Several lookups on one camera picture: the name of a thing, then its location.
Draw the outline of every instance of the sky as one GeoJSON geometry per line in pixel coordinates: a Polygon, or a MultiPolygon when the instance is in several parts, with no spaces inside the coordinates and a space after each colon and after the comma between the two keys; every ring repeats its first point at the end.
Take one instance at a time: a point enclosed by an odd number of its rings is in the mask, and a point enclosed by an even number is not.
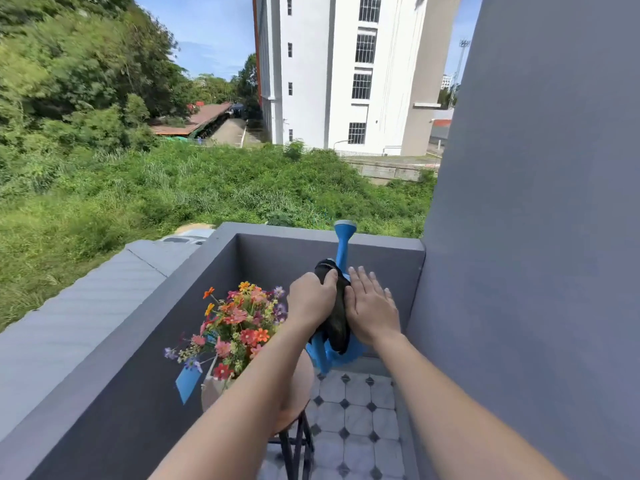
{"type": "MultiPolygon", "coordinates": [[[[255,52],[252,0],[135,1],[173,33],[180,48],[176,62],[192,77],[213,73],[228,80],[242,69],[247,56],[255,52]]],[[[461,50],[458,44],[460,39],[471,39],[481,1],[460,1],[446,74],[453,75],[458,67],[461,50]]]]}

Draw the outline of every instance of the round tabletop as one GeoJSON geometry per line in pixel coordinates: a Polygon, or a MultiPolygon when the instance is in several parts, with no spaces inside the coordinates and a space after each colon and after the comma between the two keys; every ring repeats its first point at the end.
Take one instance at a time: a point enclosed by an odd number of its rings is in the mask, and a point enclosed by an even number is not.
{"type": "Polygon", "coordinates": [[[274,435],[284,431],[293,421],[298,419],[300,413],[304,411],[311,396],[311,387],[314,385],[314,366],[311,357],[306,350],[302,350],[296,370],[291,378],[289,394],[284,398],[284,402],[276,419],[274,435]]]}

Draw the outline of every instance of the barred window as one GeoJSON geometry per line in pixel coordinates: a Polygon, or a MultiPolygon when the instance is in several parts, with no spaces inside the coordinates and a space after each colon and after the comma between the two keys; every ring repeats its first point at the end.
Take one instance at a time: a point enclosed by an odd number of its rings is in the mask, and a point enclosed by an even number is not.
{"type": "Polygon", "coordinates": [[[366,123],[349,123],[349,144],[364,144],[366,123]]]}
{"type": "Polygon", "coordinates": [[[356,62],[372,64],[376,55],[376,36],[358,34],[356,42],[356,62]]]}
{"type": "Polygon", "coordinates": [[[380,0],[360,0],[360,21],[378,23],[380,0]]]}
{"type": "Polygon", "coordinates": [[[371,74],[353,75],[352,99],[369,99],[371,95],[371,74]]]}

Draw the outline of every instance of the black object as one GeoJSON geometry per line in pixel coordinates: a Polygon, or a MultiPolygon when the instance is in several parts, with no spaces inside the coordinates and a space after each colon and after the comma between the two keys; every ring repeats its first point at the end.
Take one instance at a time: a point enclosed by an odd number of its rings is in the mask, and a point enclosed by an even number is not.
{"type": "Polygon", "coordinates": [[[289,437],[289,429],[285,429],[278,433],[277,438],[269,440],[271,444],[280,444],[282,447],[282,456],[284,457],[284,468],[287,472],[287,480],[295,480],[298,478],[298,469],[300,468],[300,453],[302,446],[305,447],[305,457],[302,464],[302,480],[308,480],[311,475],[311,466],[313,464],[314,441],[311,434],[311,428],[307,421],[307,414],[304,410],[298,416],[298,429],[296,437],[289,437]],[[291,444],[293,443],[293,455],[291,454],[291,444]]]}
{"type": "Polygon", "coordinates": [[[338,282],[336,283],[338,293],[335,295],[335,304],[333,305],[331,314],[318,327],[316,333],[322,333],[323,343],[329,340],[331,348],[342,355],[347,352],[349,338],[351,336],[351,329],[347,323],[347,315],[344,308],[344,289],[349,286],[349,281],[344,277],[333,259],[323,259],[320,261],[316,264],[314,273],[320,279],[320,282],[324,283],[324,277],[332,269],[338,271],[338,282]]]}

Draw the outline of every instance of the white building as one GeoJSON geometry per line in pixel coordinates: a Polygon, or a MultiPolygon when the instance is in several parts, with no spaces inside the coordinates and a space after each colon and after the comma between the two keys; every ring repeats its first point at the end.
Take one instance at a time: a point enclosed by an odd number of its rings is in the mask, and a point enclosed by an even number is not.
{"type": "Polygon", "coordinates": [[[254,0],[277,144],[423,155],[460,0],[254,0]]]}
{"type": "Polygon", "coordinates": [[[452,81],[453,77],[450,75],[443,75],[442,76],[442,85],[440,86],[441,89],[449,89],[451,87],[451,81],[452,81]]]}

